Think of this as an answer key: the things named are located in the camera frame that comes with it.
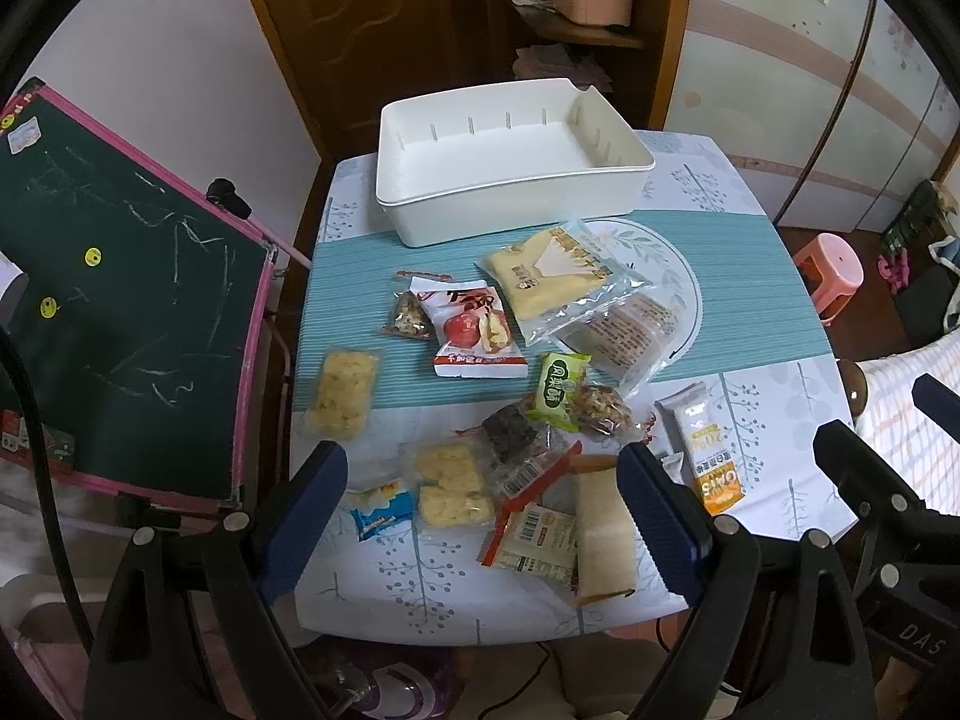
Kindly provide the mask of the brown paper bread package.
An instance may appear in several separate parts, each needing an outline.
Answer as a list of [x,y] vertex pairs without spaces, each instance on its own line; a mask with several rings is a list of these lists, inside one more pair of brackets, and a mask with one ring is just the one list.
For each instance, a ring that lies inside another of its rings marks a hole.
[[576,606],[633,595],[638,587],[636,527],[617,484],[613,455],[579,455],[571,465],[576,497]]

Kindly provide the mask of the orange white oats bar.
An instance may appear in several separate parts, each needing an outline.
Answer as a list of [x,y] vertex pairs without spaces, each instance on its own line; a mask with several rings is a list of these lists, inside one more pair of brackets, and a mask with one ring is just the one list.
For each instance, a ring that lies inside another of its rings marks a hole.
[[656,403],[669,427],[679,439],[685,458],[685,479],[709,515],[729,511],[745,496],[737,463],[724,431],[709,401],[708,387],[695,382]]

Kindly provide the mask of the yellow puffed rice cake pack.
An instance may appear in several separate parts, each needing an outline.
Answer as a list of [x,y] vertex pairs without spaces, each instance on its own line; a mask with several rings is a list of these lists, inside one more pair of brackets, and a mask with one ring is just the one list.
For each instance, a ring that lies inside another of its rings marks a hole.
[[347,442],[363,433],[373,408],[379,358],[366,351],[334,349],[324,358],[306,422],[324,439]]

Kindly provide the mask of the dark chocolate cake packet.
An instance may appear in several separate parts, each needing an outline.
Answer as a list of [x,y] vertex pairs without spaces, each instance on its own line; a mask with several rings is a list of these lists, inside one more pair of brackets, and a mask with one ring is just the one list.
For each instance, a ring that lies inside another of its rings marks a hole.
[[547,454],[562,454],[568,444],[556,429],[529,416],[526,405],[503,406],[478,426],[462,431],[477,439],[494,465],[511,465]]

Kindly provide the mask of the red apple chips bag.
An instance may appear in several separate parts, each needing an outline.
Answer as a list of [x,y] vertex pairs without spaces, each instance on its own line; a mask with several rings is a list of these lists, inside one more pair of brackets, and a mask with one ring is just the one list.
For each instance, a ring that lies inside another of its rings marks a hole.
[[529,372],[496,289],[483,280],[413,277],[410,291],[433,326],[433,369],[444,379],[520,379]]

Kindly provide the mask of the Calleton yellow bread package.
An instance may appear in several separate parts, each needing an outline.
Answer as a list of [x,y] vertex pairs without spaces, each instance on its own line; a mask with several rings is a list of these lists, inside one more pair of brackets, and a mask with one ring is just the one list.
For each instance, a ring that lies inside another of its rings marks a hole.
[[583,220],[555,224],[478,261],[527,346],[556,337],[654,283],[615,259]]

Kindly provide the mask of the pink plastic stool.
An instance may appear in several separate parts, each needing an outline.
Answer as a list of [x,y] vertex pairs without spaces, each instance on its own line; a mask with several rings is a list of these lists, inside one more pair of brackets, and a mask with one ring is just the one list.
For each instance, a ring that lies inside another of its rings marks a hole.
[[830,327],[864,283],[856,251],[838,234],[820,232],[793,255],[793,262],[823,327]]

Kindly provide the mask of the blue small snack packet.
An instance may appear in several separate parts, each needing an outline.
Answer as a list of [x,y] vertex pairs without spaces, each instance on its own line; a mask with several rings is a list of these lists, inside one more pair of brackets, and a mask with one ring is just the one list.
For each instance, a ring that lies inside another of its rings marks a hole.
[[359,541],[376,538],[394,525],[410,522],[416,511],[415,494],[402,478],[347,494],[348,514]]

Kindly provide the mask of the red-edged barcode snack packet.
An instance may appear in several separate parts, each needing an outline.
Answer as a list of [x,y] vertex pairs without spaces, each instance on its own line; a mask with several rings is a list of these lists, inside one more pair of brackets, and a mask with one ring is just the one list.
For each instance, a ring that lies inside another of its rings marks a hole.
[[493,532],[478,564],[516,572],[569,587],[578,564],[576,515],[550,509],[542,496],[566,476],[583,451],[581,442],[566,450],[547,450],[526,458],[506,473],[494,490],[501,494]]

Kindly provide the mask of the double rice cracker pack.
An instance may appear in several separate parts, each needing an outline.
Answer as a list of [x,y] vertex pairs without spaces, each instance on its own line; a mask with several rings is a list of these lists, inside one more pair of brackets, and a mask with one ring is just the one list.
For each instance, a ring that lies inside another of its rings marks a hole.
[[402,447],[407,478],[413,483],[416,516],[427,530],[490,525],[494,502],[485,478],[487,456],[471,437],[420,442]]

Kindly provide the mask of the white patterned wardrobe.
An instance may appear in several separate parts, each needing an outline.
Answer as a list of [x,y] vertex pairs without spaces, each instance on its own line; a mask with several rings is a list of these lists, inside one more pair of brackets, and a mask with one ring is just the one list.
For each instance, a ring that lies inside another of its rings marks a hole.
[[878,232],[958,103],[885,0],[692,0],[665,125],[711,138],[771,220]]

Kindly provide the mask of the clear wrapped brown cake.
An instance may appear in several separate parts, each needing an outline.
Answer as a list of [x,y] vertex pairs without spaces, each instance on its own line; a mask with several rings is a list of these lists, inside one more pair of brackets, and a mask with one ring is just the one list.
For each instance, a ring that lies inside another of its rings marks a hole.
[[683,319],[685,310],[636,293],[566,327],[560,340],[589,356],[597,371],[617,381],[619,394],[631,398],[669,366]]

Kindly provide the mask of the green snack packet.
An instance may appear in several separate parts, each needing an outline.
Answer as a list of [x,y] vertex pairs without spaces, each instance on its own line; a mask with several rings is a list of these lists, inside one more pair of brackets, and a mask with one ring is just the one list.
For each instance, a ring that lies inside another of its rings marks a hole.
[[578,423],[571,399],[583,383],[589,363],[589,355],[558,351],[543,355],[527,416],[567,433],[576,433]]

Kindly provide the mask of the teal floral tablecloth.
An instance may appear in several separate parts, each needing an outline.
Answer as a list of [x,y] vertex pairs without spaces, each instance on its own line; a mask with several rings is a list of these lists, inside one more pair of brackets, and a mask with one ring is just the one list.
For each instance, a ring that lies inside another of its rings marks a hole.
[[[850,414],[835,356],[788,250],[719,148],[698,135],[646,133],[656,158],[633,215],[604,227],[620,257],[659,270],[690,305],[697,330],[651,385],[664,398],[703,383],[731,445],[745,496],[734,507],[760,535],[838,535],[851,512],[815,466],[818,426]],[[404,449],[477,426],[523,398],[528,380],[438,377],[431,348],[382,332],[397,273],[461,280],[495,238],[410,249],[377,206],[376,161],[337,167],[302,312],[295,403],[306,408],[332,349],[371,349],[381,371],[368,427],[348,445],[350,481],[371,486],[404,468]],[[678,613],[647,556],[625,598],[578,606],[540,578],[483,567],[475,530],[423,533],[400,523],[359,539],[335,512],[295,592],[304,629],[393,644],[493,645],[562,639]]]

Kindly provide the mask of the small nut mix packet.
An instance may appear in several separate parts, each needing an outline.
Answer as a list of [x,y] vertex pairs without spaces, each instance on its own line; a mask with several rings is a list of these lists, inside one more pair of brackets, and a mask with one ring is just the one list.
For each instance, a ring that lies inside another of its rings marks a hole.
[[413,278],[427,278],[428,281],[441,281],[441,283],[452,280],[448,273],[397,270],[392,277],[392,284],[397,291],[394,293],[391,313],[386,323],[382,325],[381,332],[391,337],[427,340],[434,335],[433,326],[425,310],[421,309],[420,301],[410,289],[410,281]]

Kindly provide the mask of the wooden corner shelf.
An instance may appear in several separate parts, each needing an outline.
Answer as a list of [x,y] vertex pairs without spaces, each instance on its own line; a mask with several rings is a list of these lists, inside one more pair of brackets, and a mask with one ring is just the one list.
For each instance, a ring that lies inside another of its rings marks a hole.
[[630,0],[621,25],[581,25],[556,0],[488,0],[496,71],[519,67],[517,49],[558,44],[631,125],[665,125],[692,0]]

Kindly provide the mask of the white plastic storage bin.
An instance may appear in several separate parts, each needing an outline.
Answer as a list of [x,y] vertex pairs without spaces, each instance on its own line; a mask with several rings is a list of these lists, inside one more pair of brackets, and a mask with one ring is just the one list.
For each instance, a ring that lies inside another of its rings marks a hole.
[[374,192],[409,247],[635,210],[656,158],[566,78],[423,94],[381,110]]

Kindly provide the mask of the brown wooden door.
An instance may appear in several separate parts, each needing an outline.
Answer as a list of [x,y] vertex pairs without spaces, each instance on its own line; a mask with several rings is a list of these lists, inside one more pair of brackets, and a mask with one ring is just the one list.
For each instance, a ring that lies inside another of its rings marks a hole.
[[509,73],[505,0],[251,0],[323,160],[370,153],[397,99]]

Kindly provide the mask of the green chalkboard pink frame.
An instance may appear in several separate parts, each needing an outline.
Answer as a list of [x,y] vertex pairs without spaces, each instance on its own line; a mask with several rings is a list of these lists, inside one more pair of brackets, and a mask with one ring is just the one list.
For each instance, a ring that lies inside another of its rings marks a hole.
[[272,234],[29,80],[2,112],[2,250],[53,476],[186,512],[241,502]]

